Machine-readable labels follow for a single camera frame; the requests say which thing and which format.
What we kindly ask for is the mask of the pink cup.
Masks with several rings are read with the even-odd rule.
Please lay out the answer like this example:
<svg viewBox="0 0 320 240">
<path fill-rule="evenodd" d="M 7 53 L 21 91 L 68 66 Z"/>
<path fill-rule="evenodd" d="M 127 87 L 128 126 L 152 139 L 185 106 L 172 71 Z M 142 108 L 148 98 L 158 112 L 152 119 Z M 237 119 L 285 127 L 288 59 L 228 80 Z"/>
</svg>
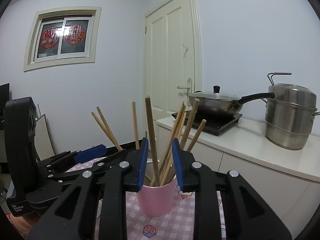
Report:
<svg viewBox="0 0 320 240">
<path fill-rule="evenodd" d="M 176 177 L 160 187 L 143 185 L 137 193 L 140 211 L 148 217 L 162 217 L 169 213 L 174 206 L 176 186 Z"/>
</svg>

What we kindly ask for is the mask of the white kitchen cabinet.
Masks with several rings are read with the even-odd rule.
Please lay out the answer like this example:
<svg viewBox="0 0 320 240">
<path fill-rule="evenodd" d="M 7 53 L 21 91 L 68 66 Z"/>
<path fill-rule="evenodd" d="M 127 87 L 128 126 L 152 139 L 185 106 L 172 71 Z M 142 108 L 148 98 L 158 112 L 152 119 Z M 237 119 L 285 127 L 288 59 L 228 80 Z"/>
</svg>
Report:
<svg viewBox="0 0 320 240">
<path fill-rule="evenodd" d="M 265 137 L 262 122 L 240 119 L 220 136 L 202 132 L 191 150 L 214 171 L 238 171 L 296 238 L 319 206 L 319 137 L 298 151 Z"/>
</svg>

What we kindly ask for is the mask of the white board leaning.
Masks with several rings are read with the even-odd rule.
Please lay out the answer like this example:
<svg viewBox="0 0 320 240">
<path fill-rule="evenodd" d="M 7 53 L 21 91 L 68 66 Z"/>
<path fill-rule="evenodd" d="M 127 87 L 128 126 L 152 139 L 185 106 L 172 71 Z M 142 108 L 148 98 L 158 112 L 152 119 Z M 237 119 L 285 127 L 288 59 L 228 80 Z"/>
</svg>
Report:
<svg viewBox="0 0 320 240">
<path fill-rule="evenodd" d="M 40 160 L 45 160 L 53 157 L 55 153 L 48 132 L 46 115 L 41 113 L 39 105 L 37 105 L 37 113 L 35 147 Z"/>
</svg>

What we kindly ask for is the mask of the pink checkered tablecloth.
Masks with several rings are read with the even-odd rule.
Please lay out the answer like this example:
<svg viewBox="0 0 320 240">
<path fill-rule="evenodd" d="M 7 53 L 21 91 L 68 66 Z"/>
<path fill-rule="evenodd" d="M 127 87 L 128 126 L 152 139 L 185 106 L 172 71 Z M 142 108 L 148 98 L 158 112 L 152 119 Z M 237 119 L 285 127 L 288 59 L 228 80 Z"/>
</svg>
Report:
<svg viewBox="0 0 320 240">
<path fill-rule="evenodd" d="M 174 193 L 173 209 L 162 217 L 148 217 L 138 205 L 137 194 L 126 194 L 128 239 L 193 239 L 195 194 Z"/>
</svg>

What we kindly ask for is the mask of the black monitor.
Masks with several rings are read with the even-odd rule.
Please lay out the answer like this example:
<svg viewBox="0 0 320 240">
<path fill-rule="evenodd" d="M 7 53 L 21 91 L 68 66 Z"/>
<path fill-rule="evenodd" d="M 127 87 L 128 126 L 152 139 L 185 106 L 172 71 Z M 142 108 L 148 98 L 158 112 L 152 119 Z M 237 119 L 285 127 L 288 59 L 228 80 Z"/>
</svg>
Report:
<svg viewBox="0 0 320 240">
<path fill-rule="evenodd" d="M 10 98 L 10 83 L 0 85 L 0 112 L 3 114 L 5 104 Z"/>
</svg>

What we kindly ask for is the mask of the steel wok with lid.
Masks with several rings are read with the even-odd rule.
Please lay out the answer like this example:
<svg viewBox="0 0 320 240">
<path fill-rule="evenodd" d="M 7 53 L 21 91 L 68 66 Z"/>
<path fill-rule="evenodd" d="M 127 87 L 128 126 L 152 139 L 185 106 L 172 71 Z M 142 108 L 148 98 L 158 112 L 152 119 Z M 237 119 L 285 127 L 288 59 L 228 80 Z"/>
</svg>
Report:
<svg viewBox="0 0 320 240">
<path fill-rule="evenodd" d="M 220 86 L 213 86 L 213 91 L 210 93 L 197 91 L 188 95 L 189 102 L 192 106 L 197 99 L 199 100 L 197 108 L 198 111 L 227 115 L 238 114 L 241 111 L 243 105 L 250 101 L 274 98 L 275 94 L 273 92 L 257 93 L 238 97 L 231 94 L 221 93 Z"/>
</svg>

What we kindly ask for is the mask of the stainless steel steamer pot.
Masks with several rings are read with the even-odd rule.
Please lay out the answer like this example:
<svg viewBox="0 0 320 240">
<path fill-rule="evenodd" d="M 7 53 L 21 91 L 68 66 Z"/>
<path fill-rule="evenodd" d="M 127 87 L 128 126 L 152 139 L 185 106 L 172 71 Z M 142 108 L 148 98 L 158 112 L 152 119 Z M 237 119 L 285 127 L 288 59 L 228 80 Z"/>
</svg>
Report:
<svg viewBox="0 0 320 240">
<path fill-rule="evenodd" d="M 317 111 L 317 95 L 310 89 L 287 83 L 274 83 L 275 75 L 291 73 L 271 72 L 268 88 L 274 93 L 266 103 L 265 134 L 269 141 L 282 148 L 297 151 L 304 147 L 312 131 Z"/>
</svg>

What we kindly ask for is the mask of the cream door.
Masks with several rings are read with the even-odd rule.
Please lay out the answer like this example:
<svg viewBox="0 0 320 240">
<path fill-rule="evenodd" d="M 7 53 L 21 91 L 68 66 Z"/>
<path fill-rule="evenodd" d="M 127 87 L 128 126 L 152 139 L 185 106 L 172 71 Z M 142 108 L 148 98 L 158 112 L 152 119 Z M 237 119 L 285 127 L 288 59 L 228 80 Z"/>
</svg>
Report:
<svg viewBox="0 0 320 240">
<path fill-rule="evenodd" d="M 202 49 L 196 0 L 164 0 L 147 11 L 144 92 L 153 120 L 171 116 L 202 89 Z"/>
</svg>

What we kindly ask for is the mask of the window with red decorations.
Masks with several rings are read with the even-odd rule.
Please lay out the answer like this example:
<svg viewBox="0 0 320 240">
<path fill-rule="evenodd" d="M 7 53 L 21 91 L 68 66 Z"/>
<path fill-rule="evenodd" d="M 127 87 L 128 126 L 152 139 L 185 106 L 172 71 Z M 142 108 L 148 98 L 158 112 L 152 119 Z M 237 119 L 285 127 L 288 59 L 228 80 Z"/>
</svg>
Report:
<svg viewBox="0 0 320 240">
<path fill-rule="evenodd" d="M 27 41 L 24 71 L 94 63 L 101 7 L 38 11 Z"/>
</svg>

